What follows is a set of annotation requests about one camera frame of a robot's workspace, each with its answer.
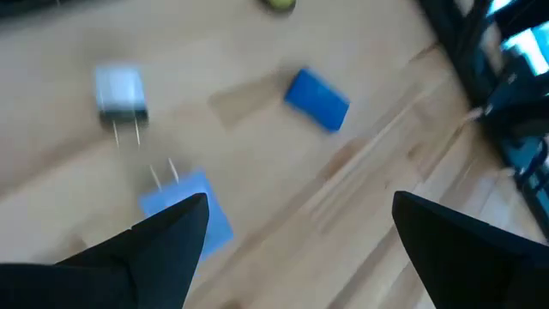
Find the blue flat box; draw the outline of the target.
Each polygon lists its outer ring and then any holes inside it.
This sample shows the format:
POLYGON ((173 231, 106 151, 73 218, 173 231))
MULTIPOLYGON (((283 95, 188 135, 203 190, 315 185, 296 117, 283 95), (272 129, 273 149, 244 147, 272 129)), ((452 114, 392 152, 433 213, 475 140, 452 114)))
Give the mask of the blue flat box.
POLYGON ((348 97, 309 68, 298 71, 284 101, 330 132, 341 129, 350 107, 348 97))

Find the black round green-centred object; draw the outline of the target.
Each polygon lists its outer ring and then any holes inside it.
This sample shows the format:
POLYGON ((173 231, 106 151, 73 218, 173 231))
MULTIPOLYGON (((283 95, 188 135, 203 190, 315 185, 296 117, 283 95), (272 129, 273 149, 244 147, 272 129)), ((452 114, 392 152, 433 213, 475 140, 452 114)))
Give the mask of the black round green-centred object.
POLYGON ((267 9, 275 13, 291 13, 297 0, 259 0, 267 9))

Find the light blue multiport charger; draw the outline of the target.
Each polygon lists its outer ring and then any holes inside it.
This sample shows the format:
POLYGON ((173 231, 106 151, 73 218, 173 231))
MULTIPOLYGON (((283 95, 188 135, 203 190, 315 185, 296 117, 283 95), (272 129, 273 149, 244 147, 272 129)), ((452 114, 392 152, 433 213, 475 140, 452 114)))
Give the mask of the light blue multiport charger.
POLYGON ((171 159, 168 165, 173 176, 170 182, 162 183, 152 165, 148 166, 157 186, 140 196, 139 202, 146 218, 167 209, 197 193, 204 193, 208 200, 209 219, 199 261, 210 258, 233 238, 233 230, 223 208, 219 205, 205 172, 195 169, 186 176, 180 176, 171 159))

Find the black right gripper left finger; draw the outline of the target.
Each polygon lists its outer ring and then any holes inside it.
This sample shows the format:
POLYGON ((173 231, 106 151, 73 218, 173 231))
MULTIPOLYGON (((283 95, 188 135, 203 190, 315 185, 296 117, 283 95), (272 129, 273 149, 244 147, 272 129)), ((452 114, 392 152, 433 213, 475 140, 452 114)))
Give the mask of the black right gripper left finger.
POLYGON ((0 309, 182 309, 208 219, 197 193, 55 264, 0 264, 0 309))

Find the white USB wall charger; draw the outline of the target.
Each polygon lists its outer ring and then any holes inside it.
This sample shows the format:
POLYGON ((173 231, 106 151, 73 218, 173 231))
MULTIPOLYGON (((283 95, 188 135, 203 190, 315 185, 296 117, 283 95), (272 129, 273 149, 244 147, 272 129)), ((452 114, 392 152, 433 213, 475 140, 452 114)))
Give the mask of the white USB wall charger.
POLYGON ((99 65, 94 70, 94 93, 100 124, 113 133, 117 147, 119 128, 129 125, 140 148, 140 128, 149 119, 141 71, 128 64, 99 65))

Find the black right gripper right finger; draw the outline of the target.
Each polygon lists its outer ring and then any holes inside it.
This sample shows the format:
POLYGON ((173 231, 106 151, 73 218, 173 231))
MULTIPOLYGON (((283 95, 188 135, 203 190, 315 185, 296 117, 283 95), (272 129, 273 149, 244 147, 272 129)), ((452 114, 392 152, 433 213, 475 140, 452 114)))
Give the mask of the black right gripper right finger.
POLYGON ((408 191, 392 217, 437 309, 549 309, 549 246, 408 191))

